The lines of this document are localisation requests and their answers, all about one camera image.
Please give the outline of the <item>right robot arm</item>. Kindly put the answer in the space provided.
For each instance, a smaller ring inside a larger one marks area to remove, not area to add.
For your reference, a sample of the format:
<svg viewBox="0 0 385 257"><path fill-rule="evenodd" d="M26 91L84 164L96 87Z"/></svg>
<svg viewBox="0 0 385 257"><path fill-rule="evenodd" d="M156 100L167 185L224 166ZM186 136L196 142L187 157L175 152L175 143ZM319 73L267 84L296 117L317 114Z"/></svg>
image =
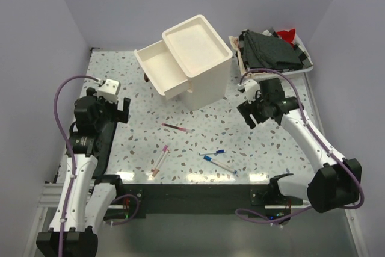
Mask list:
<svg viewBox="0 0 385 257"><path fill-rule="evenodd" d="M292 173L270 179L266 199L276 205L289 197L306 200L319 213L336 208L355 209L362 204L362 167L347 159L321 134L307 115L298 93L287 96L278 78L248 80L242 84L246 100L237 109L251 128L273 120L303 151L313 169L310 178Z"/></svg>

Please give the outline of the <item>short blue marker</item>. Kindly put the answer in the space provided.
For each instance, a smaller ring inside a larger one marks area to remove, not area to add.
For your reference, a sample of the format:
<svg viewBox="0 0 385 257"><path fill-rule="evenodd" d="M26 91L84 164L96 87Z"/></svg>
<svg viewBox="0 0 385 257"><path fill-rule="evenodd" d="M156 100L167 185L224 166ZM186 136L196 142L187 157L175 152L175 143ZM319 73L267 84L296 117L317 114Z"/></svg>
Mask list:
<svg viewBox="0 0 385 257"><path fill-rule="evenodd" d="M224 149L220 149L220 150L215 150L215 151L209 151L209 152L202 152L202 153L199 153L200 156L204 156L204 155L218 155L218 154L224 154L226 153L226 151Z"/></svg>

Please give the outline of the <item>cream drawer cabinet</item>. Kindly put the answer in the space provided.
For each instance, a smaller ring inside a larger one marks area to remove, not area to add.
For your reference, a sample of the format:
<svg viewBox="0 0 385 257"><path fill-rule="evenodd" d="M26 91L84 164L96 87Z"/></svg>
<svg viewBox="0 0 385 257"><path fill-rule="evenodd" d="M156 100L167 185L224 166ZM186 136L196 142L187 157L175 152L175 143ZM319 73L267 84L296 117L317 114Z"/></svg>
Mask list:
<svg viewBox="0 0 385 257"><path fill-rule="evenodd" d="M180 97L190 110L224 97L233 53L204 16L165 30L162 39L187 78L189 88Z"/></svg>

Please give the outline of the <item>dark red pen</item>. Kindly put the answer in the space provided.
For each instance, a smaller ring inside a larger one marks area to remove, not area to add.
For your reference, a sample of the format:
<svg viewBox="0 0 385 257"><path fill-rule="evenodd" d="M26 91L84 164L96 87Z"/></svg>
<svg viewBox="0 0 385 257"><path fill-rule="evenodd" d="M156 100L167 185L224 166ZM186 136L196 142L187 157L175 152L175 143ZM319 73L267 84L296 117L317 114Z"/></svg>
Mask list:
<svg viewBox="0 0 385 257"><path fill-rule="evenodd" d="M180 127L180 126L171 125L171 124L168 124L168 123L161 123L161 125L165 126L167 128L175 129L175 130L186 132L186 133L194 132L193 129L187 129L187 128L183 128L183 127Z"/></svg>

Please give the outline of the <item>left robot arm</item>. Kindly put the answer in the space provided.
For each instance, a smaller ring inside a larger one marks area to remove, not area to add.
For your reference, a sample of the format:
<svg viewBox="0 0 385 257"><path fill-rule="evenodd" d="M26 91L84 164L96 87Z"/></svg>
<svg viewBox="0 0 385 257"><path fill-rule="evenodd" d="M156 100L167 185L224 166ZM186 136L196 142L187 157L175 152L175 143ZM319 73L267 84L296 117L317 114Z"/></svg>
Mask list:
<svg viewBox="0 0 385 257"><path fill-rule="evenodd" d="M74 103L75 121L66 146L66 175L56 213L46 232L37 235L43 256L96 256L97 232L110 204L125 196L119 175L107 175L118 123L127 123L131 99L109 101L89 88Z"/></svg>

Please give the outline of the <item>long blue marker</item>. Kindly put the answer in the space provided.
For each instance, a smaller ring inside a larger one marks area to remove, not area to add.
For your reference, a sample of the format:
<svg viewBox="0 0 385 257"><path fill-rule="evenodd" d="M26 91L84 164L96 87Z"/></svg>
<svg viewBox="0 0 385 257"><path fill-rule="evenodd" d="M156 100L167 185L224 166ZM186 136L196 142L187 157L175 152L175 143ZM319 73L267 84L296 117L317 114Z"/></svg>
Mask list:
<svg viewBox="0 0 385 257"><path fill-rule="evenodd" d="M237 173L237 170L235 170L235 169L233 169L233 168L231 168L231 167L229 167L229 166L227 166L227 165L225 165L225 164L223 164L223 163L221 163L221 162L218 162L217 160L215 160L215 159L209 157L208 155L205 155L205 156L203 157L203 159L204 159L205 161L211 163L211 164L214 164L214 165L216 165L216 166L218 166L218 167L220 167L220 168L226 170L226 171L229 172L229 173L232 173L232 174L234 174L234 175Z"/></svg>

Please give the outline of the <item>cream top drawer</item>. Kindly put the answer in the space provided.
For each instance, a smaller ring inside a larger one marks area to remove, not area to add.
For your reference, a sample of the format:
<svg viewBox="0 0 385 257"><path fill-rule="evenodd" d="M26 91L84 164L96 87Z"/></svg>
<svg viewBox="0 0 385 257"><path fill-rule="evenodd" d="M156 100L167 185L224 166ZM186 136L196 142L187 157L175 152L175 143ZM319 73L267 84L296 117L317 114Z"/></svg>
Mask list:
<svg viewBox="0 0 385 257"><path fill-rule="evenodd" d="M165 41L161 40L145 48L134 50L134 54L148 80L166 100L191 88L191 83Z"/></svg>

